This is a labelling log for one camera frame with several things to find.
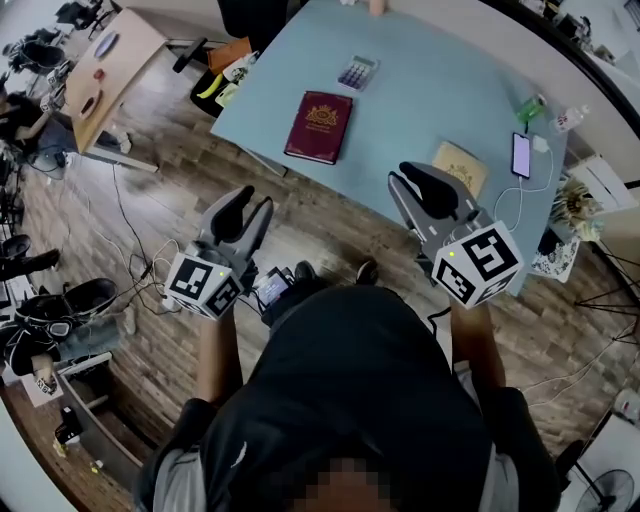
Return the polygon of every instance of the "phone screen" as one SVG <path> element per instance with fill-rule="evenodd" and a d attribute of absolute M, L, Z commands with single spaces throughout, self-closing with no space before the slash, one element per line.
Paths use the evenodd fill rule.
<path fill-rule="evenodd" d="M 518 133 L 514 133 L 511 172 L 523 178 L 528 178 L 530 160 L 531 149 L 529 147 L 529 139 Z"/>
<path fill-rule="evenodd" d="M 266 307 L 275 302 L 289 288 L 289 283 L 277 270 L 273 269 L 256 284 L 258 299 Z"/>

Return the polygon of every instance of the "sneaker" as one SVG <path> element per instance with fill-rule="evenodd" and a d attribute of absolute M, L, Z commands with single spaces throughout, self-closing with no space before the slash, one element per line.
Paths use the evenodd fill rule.
<path fill-rule="evenodd" d="M 129 135 L 123 133 L 122 135 L 118 135 L 117 139 L 120 143 L 120 153 L 128 155 L 131 151 L 131 139 L 129 139 Z"/>
<path fill-rule="evenodd" d="M 296 265 L 294 276 L 296 281 L 305 281 L 308 279 L 316 279 L 318 277 L 316 275 L 316 271 L 313 270 L 311 263 L 308 261 L 301 261 Z"/>
<path fill-rule="evenodd" d="M 373 286 L 378 282 L 378 263 L 374 259 L 365 261 L 358 269 L 356 284 Z"/>
<path fill-rule="evenodd" d="M 122 312 L 124 314 L 124 320 L 122 321 L 122 327 L 129 336 L 133 336 L 136 333 L 136 311 L 130 304 Z"/>

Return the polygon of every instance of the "small bottle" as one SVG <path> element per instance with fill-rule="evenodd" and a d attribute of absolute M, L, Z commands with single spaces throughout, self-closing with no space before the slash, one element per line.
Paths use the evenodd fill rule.
<path fill-rule="evenodd" d="M 538 114 L 544 112 L 547 106 L 547 100 L 542 94 L 534 94 L 525 103 L 522 104 L 520 110 L 516 113 L 516 117 L 522 124 L 531 122 Z"/>
<path fill-rule="evenodd" d="M 584 120 L 584 116 L 589 112 L 591 112 L 591 110 L 588 105 L 582 105 L 579 109 L 576 107 L 568 108 L 566 112 L 551 121 L 549 127 L 556 133 L 568 132 L 578 126 Z"/>

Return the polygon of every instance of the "white shoe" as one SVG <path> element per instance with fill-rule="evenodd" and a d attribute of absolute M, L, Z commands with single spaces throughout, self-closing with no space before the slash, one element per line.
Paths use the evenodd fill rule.
<path fill-rule="evenodd" d="M 133 336 L 136 333 L 136 311 L 132 305 L 126 307 L 123 311 L 124 320 L 122 321 L 122 327 L 129 336 Z"/>
<path fill-rule="evenodd" d="M 126 133 L 123 133 L 121 135 L 118 135 L 116 138 L 120 143 L 120 152 L 125 155 L 128 155 L 129 152 L 131 151 L 131 139 L 129 139 L 129 135 Z"/>

